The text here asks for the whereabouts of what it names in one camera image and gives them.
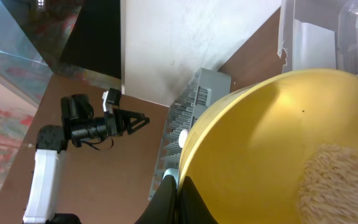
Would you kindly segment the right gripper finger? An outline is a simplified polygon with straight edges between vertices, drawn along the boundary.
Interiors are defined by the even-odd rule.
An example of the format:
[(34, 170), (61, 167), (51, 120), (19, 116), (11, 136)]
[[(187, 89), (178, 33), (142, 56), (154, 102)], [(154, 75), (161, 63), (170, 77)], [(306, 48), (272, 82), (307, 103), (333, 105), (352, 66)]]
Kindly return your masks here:
[(177, 192), (175, 179), (172, 176), (166, 177), (136, 222), (217, 224), (192, 179), (188, 176), (184, 179), (181, 192)]

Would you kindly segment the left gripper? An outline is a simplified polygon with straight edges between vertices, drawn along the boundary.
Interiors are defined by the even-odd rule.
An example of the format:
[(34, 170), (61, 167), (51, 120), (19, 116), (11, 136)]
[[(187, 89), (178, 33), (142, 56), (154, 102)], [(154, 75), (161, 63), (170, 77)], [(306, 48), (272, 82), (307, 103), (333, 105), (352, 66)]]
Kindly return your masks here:
[(108, 136), (122, 136), (127, 131), (131, 135), (150, 123), (143, 113), (124, 111), (117, 108), (104, 109), (104, 121)]

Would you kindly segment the light blue cup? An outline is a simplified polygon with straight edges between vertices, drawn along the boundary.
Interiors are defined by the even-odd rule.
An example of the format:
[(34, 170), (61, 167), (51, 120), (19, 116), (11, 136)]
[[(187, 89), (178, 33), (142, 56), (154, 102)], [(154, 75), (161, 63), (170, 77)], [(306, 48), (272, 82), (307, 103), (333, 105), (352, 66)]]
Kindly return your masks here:
[(176, 186), (178, 186), (179, 183), (179, 170), (174, 168), (168, 168), (162, 177), (162, 180), (164, 180), (166, 177), (172, 176), (175, 179)]

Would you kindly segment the yellow bowl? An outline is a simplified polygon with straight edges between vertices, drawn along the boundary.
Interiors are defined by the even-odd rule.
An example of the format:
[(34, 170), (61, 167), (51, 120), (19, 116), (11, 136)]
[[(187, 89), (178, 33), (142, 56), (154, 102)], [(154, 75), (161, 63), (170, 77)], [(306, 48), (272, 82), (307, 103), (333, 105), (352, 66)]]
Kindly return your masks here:
[(323, 144), (358, 149), (358, 76), (295, 70), (210, 106), (180, 159), (218, 223), (298, 223), (304, 162)]

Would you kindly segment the food scraps nutshells and rice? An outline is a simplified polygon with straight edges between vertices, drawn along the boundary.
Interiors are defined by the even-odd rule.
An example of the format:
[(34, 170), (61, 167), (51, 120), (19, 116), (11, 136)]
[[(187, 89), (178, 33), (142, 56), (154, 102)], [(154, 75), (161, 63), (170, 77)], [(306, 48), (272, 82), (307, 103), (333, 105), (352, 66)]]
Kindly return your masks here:
[(297, 207), (302, 223), (358, 223), (358, 150), (320, 146), (306, 160)]

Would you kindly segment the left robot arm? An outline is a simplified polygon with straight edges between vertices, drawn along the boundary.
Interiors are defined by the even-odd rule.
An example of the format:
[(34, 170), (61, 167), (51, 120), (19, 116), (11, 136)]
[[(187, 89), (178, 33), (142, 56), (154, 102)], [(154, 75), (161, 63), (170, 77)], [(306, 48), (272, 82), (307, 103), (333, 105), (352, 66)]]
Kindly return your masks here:
[(61, 99), (62, 125), (46, 125), (38, 131), (35, 167), (23, 223), (79, 223), (75, 214), (56, 211), (60, 176), (68, 144), (95, 149), (97, 144), (124, 133), (133, 134), (150, 120), (142, 113), (119, 107), (121, 92), (102, 95), (103, 116), (96, 117), (88, 95), (75, 94)]

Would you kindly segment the grey dishwasher rack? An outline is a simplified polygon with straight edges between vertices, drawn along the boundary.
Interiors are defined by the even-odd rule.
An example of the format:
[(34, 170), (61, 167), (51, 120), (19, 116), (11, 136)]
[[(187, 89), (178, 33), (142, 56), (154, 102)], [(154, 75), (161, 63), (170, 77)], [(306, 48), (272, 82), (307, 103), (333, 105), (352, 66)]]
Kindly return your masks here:
[(216, 101), (229, 94), (231, 77), (225, 73), (200, 68), (180, 96), (170, 105), (163, 129), (149, 199), (155, 195), (168, 168), (179, 169), (182, 148), (178, 137), (190, 129), (198, 118)]

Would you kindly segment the clear plastic bin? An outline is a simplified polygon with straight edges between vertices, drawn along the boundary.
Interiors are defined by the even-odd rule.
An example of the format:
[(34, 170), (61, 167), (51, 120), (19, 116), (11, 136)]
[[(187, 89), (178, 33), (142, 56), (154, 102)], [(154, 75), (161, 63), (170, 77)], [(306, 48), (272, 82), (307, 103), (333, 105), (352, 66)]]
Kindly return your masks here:
[(333, 68), (358, 75), (358, 0), (283, 0), (278, 50), (283, 72)]

